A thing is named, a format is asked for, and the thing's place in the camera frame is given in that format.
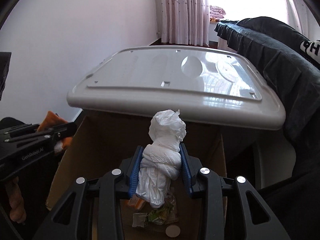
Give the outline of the left hand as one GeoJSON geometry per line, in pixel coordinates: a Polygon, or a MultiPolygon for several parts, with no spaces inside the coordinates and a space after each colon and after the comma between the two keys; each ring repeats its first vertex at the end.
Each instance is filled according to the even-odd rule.
{"type": "Polygon", "coordinates": [[[24,200],[18,185],[18,177],[8,182],[6,187],[10,210],[10,219],[18,224],[23,223],[26,219],[26,211],[24,209],[24,200]]]}

